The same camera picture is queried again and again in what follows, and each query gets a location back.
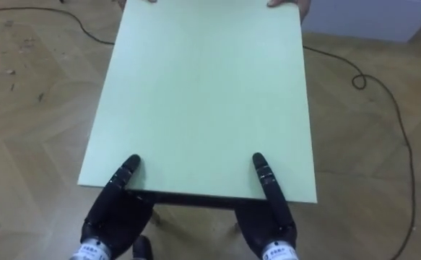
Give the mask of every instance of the table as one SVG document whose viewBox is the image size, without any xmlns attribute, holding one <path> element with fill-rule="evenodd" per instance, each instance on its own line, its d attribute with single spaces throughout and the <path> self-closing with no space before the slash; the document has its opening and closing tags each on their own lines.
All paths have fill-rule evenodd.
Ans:
<svg viewBox="0 0 421 260">
<path fill-rule="evenodd" d="M 128 1 L 79 184 L 104 186 L 138 154 L 129 189 L 231 208 L 264 199 L 255 152 L 287 200 L 316 202 L 298 8 Z"/>
</svg>

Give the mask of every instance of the wooden floor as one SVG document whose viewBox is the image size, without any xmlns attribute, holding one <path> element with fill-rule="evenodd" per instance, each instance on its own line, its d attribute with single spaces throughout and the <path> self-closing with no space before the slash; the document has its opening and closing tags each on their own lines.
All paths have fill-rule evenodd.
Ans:
<svg viewBox="0 0 421 260">
<path fill-rule="evenodd" d="M 108 0 L 0 0 L 67 9 L 114 40 Z M 400 102 L 415 152 L 417 224 L 401 259 L 421 259 L 421 32 L 405 45 L 321 35 L 304 42 L 381 78 Z M 39 11 L 0 12 L 0 260 L 68 259 L 99 189 L 76 185 L 112 47 Z M 409 223 L 407 148 L 388 95 L 357 91 L 347 65 L 305 52 L 318 204 L 293 204 L 301 259 L 389 259 Z M 255 259 L 232 212 L 160 207 L 148 226 L 157 259 Z"/>
</svg>

